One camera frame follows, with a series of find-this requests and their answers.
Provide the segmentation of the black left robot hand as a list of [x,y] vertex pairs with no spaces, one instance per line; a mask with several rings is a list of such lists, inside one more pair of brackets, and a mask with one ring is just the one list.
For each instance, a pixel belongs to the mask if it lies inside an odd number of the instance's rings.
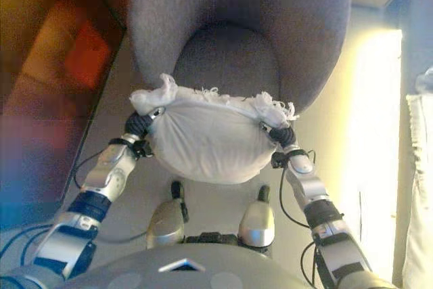
[[137,111],[134,111],[134,113],[127,118],[124,125],[124,132],[136,136],[139,139],[144,139],[156,119],[161,117],[164,113],[165,107],[157,107],[145,115],[139,115]]

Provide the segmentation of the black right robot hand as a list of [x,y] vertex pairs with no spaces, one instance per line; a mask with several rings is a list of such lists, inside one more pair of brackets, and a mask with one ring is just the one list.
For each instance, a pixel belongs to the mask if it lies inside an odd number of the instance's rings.
[[291,127],[278,129],[260,122],[260,128],[273,143],[278,144],[282,148],[286,148],[296,142],[296,136]]

